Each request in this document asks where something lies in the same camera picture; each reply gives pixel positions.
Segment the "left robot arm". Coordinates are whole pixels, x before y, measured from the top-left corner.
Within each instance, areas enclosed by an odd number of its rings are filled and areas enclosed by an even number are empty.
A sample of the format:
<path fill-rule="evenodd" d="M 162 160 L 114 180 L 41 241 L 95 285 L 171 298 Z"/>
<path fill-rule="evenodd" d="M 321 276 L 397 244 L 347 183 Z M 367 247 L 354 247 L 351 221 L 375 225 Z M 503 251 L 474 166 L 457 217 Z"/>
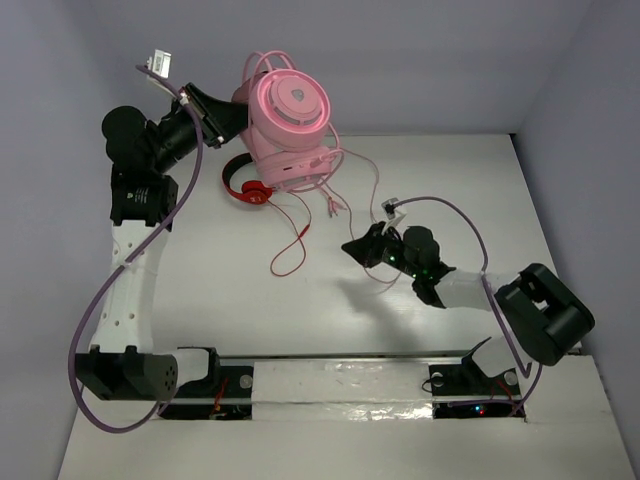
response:
<path fill-rule="evenodd" d="M 112 271 L 98 293 L 100 320 L 85 353 L 71 352 L 71 378 L 101 400 L 165 402 L 181 390 L 209 395 L 222 382 L 211 347 L 159 353 L 152 305 L 160 260 L 178 208 L 195 185 L 181 190 L 168 172 L 190 153 L 219 148 L 247 127 L 247 107 L 215 99 L 189 83 L 154 122 L 133 106 L 103 118 L 112 162 Z"/>

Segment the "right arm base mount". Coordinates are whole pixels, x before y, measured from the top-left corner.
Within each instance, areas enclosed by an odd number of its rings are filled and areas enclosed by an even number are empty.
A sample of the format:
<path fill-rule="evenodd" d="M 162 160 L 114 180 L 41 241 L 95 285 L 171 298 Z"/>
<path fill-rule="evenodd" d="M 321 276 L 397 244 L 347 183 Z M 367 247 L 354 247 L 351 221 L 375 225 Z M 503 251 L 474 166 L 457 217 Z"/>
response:
<path fill-rule="evenodd" d="M 428 367 L 421 390 L 435 399 L 436 419 L 522 418 L 520 378 L 512 359 L 502 370 L 489 375 L 479 364 L 491 338 L 465 352 L 457 363 Z"/>

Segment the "pink cat-ear headphones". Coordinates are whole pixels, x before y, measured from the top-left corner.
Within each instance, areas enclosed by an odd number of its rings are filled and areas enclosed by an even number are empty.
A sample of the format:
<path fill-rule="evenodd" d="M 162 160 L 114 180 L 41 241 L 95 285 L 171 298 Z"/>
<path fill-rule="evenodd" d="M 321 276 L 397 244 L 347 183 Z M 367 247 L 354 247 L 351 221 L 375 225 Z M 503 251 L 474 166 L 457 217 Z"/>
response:
<path fill-rule="evenodd" d="M 248 107 L 240 138 L 266 186 L 305 193 L 324 187 L 340 168 L 344 150 L 329 96 L 286 52 L 251 53 L 232 101 Z"/>

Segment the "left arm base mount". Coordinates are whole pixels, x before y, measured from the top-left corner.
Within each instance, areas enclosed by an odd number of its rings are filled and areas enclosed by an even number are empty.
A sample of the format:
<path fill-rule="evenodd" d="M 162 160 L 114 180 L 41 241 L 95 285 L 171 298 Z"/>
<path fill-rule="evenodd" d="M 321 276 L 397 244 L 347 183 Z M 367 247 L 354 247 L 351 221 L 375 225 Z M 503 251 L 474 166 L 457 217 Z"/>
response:
<path fill-rule="evenodd" d="M 215 348 L 187 348 L 207 354 L 207 373 L 182 384 L 173 400 L 163 405 L 163 420 L 243 421 L 252 419 L 254 363 L 223 360 Z"/>

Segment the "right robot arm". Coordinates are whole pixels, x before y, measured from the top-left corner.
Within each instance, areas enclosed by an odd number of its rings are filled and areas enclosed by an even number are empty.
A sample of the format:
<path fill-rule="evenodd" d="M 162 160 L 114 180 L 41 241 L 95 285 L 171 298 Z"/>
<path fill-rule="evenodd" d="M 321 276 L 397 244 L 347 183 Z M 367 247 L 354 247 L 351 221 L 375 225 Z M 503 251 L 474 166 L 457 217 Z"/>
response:
<path fill-rule="evenodd" d="M 230 159 L 221 173 L 230 196 L 259 206 L 269 203 L 275 193 L 299 197 L 318 191 L 325 195 L 330 215 L 348 208 L 328 183 L 350 153 L 334 128 L 307 140 L 272 140 L 247 123 L 239 137 L 244 151 Z M 488 270 L 488 252 L 483 250 L 482 264 L 475 272 L 447 265 L 430 229 L 417 225 L 398 229 L 407 203 L 397 198 L 384 201 L 385 219 L 372 220 L 361 237 L 351 237 L 344 244 L 330 235 L 323 239 L 365 272 L 381 264 L 397 270 L 410 279 L 416 297 L 427 306 L 492 312 L 502 331 L 495 342 L 506 349 L 508 366 L 524 376 L 533 365 L 557 364 L 594 328 L 594 317 L 584 303 L 542 264 L 532 263 L 518 274 L 493 275 Z"/>

